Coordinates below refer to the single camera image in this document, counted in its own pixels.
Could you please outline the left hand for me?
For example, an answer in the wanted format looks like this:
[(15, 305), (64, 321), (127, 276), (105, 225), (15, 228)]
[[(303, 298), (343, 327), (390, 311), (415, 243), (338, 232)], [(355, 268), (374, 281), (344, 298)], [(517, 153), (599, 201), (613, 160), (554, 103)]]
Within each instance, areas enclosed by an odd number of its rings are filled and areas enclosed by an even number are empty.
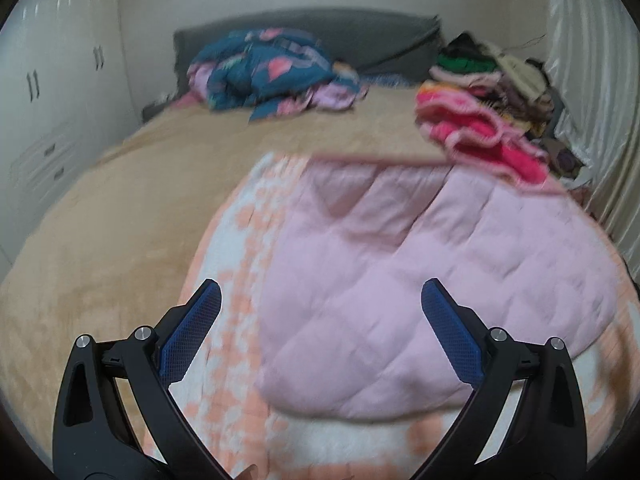
[(255, 464), (251, 464), (242, 470), (234, 480), (257, 480), (258, 479), (258, 467)]

